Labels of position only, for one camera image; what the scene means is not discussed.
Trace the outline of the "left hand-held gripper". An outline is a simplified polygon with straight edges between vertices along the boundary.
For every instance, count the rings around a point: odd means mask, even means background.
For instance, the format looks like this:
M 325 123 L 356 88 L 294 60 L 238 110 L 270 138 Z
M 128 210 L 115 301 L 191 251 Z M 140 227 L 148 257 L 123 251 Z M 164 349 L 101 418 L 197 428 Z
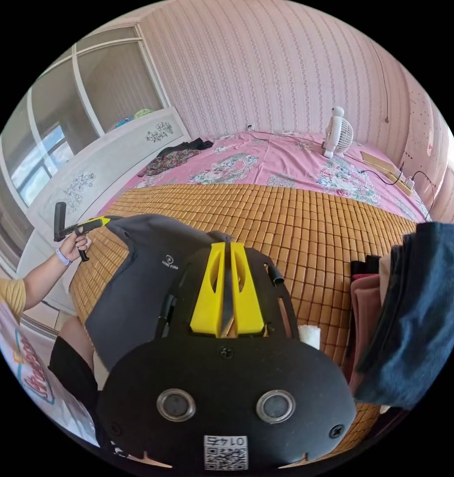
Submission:
M 69 262 L 74 262 L 81 257 L 81 252 L 87 252 L 90 239 L 84 232 L 91 232 L 95 229 L 106 226 L 111 221 L 111 217 L 100 216 L 79 224 L 79 227 L 70 232 L 62 243 L 62 255 Z

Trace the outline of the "person's left hand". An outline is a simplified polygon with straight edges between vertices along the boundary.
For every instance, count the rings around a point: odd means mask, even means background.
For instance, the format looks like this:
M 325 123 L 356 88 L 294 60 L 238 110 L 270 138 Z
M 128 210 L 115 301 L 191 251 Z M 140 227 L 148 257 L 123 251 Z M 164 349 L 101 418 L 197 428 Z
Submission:
M 86 252 L 88 242 L 87 235 L 81 232 L 71 232 L 67 235 L 59 247 L 62 262 L 65 265 L 69 265 L 80 258 L 81 252 Z

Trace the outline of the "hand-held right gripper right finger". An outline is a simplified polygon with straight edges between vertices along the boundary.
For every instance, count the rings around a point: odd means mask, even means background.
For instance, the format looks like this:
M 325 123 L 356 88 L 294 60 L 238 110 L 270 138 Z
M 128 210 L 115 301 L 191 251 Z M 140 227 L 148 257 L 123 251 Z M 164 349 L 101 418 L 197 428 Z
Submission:
M 234 242 L 230 245 L 230 258 L 235 332 L 262 333 L 265 323 L 246 250 L 242 243 Z

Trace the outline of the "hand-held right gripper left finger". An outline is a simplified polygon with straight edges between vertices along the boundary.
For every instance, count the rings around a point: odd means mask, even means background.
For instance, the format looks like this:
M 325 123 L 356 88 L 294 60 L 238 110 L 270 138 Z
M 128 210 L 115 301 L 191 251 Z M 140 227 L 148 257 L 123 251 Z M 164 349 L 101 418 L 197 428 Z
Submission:
M 196 334 L 220 334 L 225 286 L 225 243 L 211 245 L 190 321 Z

